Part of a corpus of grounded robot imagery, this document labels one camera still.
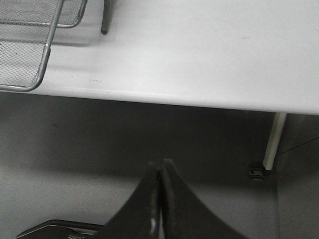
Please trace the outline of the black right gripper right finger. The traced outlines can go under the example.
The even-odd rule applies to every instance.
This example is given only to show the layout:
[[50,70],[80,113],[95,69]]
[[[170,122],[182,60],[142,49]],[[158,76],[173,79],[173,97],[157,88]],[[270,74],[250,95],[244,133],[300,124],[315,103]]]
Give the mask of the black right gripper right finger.
[[162,218],[166,239],[244,239],[212,213],[187,186],[171,159],[161,168]]

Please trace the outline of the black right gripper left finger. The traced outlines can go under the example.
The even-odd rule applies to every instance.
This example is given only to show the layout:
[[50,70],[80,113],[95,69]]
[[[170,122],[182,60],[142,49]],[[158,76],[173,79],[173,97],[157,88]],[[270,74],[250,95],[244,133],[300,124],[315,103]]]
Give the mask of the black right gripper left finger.
[[160,164],[149,163],[145,176],[122,208],[95,239],[157,239],[160,233]]

